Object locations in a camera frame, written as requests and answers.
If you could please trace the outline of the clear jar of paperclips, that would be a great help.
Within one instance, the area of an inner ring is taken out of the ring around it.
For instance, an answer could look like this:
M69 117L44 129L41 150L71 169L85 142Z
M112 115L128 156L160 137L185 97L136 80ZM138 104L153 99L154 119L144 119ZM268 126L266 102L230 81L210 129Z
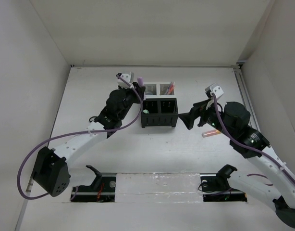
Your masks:
M152 91L146 91L146 95L155 95Z

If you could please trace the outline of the pink highlighter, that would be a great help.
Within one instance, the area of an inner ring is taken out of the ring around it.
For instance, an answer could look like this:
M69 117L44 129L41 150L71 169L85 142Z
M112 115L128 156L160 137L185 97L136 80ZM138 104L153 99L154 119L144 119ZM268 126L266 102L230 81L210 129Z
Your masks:
M142 77L138 77L137 78L137 83L139 85L139 87L143 87L144 86L144 81Z

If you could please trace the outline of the orange capped clear marker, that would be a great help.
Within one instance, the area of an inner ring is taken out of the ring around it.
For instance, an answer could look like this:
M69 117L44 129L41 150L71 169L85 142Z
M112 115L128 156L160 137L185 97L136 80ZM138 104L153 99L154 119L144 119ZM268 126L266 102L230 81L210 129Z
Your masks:
M202 137L206 138L206 137L210 137L210 136L214 136L218 134L221 134L221 132L219 130L214 129L214 130L203 132Z

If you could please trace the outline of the orange red pen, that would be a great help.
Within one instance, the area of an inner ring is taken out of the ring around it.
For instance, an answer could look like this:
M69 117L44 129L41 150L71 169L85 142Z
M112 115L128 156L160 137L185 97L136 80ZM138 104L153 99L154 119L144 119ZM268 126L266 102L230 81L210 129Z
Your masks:
M166 90L165 94L170 95L171 92L174 90L175 85L172 83Z

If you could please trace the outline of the black handled scissors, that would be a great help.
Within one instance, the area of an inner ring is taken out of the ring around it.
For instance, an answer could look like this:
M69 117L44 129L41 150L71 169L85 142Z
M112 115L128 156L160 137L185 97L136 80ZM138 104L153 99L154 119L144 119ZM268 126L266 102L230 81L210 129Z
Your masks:
M92 123L92 122L97 122L97 119L98 117L97 116L93 116L89 119L89 122Z

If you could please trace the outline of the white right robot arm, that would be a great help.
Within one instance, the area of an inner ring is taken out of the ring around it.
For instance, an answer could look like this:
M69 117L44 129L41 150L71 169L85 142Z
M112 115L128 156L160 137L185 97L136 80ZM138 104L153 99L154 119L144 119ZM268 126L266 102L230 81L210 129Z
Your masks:
M225 165L215 177L220 191L231 188L243 191L270 207L287 226L295 229L295 176L277 155L264 152L270 142L249 126L250 113L238 102L228 102L222 111L208 100L195 103L188 113L179 114L187 129L211 125L230 139L229 144L244 159L255 165L273 184L273 188L241 174L237 168Z

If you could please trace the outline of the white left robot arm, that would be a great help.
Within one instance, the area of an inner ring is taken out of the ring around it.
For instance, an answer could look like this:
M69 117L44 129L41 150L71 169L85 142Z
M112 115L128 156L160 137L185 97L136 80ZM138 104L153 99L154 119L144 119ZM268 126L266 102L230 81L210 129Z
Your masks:
M38 151L33 180L50 196L60 195L70 183L69 167L91 147L126 128L122 120L134 103L142 104L144 93L141 78L133 82L131 88L112 91L106 106L85 131L72 133L72 138L60 146Z

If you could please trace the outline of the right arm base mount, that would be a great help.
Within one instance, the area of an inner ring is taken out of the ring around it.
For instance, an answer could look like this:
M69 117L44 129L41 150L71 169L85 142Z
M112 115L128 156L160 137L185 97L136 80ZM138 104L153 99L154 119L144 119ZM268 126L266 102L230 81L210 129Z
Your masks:
M198 190L202 192L203 202L247 202L246 194L231 188L230 175L237 171L231 165L225 165L217 173L200 174Z

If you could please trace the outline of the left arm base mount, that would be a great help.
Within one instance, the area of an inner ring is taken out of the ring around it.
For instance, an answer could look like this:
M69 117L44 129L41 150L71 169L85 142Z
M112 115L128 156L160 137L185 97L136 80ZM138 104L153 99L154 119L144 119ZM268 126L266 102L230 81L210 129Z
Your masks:
M91 183L73 186L70 202L73 203L113 203L115 202L116 173L101 173L91 165L86 165L95 177Z

